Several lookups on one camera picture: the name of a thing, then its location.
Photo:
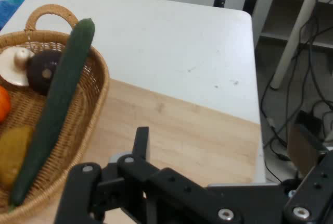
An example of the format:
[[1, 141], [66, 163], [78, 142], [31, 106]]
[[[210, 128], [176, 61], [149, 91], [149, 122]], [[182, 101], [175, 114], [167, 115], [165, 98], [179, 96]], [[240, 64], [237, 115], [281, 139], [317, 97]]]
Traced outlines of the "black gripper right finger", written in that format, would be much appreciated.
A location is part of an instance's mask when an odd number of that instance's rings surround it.
[[311, 169], [284, 207], [287, 223], [332, 222], [332, 151]]

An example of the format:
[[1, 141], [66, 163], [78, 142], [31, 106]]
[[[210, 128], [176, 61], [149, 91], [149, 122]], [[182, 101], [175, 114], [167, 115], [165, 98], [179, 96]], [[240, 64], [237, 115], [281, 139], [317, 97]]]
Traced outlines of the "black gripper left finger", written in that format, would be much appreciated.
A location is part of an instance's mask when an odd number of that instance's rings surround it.
[[68, 173], [55, 223], [103, 223], [123, 210], [136, 223], [242, 223], [242, 214], [170, 168], [147, 161], [149, 129], [136, 131], [131, 153], [102, 168], [75, 165]]

